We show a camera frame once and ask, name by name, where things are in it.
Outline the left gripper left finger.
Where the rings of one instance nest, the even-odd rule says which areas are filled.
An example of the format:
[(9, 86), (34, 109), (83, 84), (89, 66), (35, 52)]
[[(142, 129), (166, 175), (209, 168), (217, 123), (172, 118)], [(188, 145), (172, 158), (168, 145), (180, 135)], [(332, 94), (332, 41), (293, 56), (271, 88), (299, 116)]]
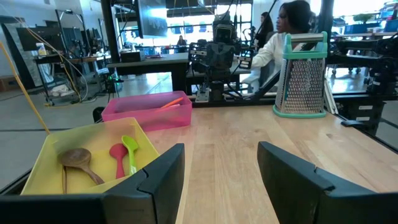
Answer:
[(185, 172), (185, 145), (177, 143), (106, 191), (106, 223), (175, 223)]

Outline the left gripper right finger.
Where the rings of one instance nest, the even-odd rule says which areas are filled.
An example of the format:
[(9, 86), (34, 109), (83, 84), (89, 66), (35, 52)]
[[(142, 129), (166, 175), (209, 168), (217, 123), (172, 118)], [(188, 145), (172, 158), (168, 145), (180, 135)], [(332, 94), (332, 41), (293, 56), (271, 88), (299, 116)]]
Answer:
[(257, 161), (280, 223), (355, 223), (350, 198), (374, 193), (267, 141), (258, 143)]

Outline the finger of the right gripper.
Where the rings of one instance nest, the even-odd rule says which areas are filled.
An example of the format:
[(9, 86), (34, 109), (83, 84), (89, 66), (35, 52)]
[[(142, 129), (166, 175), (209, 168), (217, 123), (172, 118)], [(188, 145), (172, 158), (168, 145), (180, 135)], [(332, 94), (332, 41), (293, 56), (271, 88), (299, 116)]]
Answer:
[(220, 69), (218, 60), (221, 45), (219, 43), (210, 43), (206, 46), (206, 64), (211, 68)]
[(232, 66), (234, 60), (235, 46), (221, 43), (221, 68), (227, 69)]

